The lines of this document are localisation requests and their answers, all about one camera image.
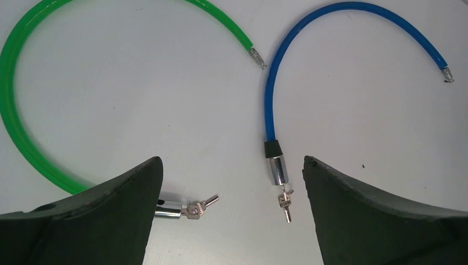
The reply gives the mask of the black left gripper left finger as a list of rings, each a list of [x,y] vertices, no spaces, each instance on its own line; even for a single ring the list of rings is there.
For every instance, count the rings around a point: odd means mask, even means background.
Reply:
[[[1,263],[141,264],[162,182],[153,157],[76,195],[1,215]]]

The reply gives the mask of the blue cable lock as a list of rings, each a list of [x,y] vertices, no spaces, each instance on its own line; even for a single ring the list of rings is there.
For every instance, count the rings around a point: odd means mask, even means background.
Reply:
[[[264,142],[264,153],[265,158],[270,165],[270,170],[272,173],[271,182],[274,186],[281,187],[288,184],[289,182],[284,154],[281,150],[279,141],[276,139],[274,125],[274,88],[280,64],[287,52],[287,49],[303,28],[324,15],[342,10],[359,10],[368,12],[383,17],[394,23],[402,30],[404,30],[409,36],[411,36],[417,43],[419,43],[420,46],[430,56],[430,58],[432,58],[444,76],[444,82],[454,82],[454,77],[448,66],[448,63],[442,57],[441,53],[435,48],[435,46],[411,23],[384,7],[366,2],[346,1],[323,6],[305,15],[286,33],[280,42],[273,56],[265,82],[263,105],[266,141]]]

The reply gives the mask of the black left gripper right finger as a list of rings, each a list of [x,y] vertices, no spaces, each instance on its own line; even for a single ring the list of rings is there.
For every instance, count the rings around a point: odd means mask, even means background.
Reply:
[[[312,156],[302,174],[324,264],[467,263],[467,212],[399,197]]]

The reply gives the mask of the silver keys of green lock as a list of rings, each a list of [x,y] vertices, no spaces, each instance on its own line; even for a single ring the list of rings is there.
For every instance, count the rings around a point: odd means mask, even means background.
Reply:
[[[207,200],[190,202],[182,208],[181,214],[189,220],[199,220],[205,214],[206,208],[213,205],[219,199],[218,195],[214,195]]]

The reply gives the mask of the green cable lock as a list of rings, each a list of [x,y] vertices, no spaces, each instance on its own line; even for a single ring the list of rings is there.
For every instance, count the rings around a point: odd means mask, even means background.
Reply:
[[[75,195],[88,189],[88,186],[60,170],[35,146],[22,124],[16,106],[14,85],[17,62],[30,34],[54,11],[70,2],[72,1],[40,1],[22,16],[10,32],[1,51],[1,118],[13,144],[15,144],[18,151],[30,165],[52,184],[65,192]],[[250,38],[221,9],[210,1],[186,2],[200,8],[221,23],[237,39],[262,70],[267,68],[267,64],[255,49]],[[184,207],[182,202],[159,199],[154,217],[180,219],[182,217],[182,208]]]

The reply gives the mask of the silver keys of blue lock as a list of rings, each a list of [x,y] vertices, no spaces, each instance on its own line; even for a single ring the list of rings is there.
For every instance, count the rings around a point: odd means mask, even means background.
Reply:
[[[293,194],[293,189],[287,189],[285,185],[281,185],[282,194],[278,196],[278,203],[279,206],[283,209],[286,222],[289,224],[292,221],[290,206],[291,202],[291,195]]]

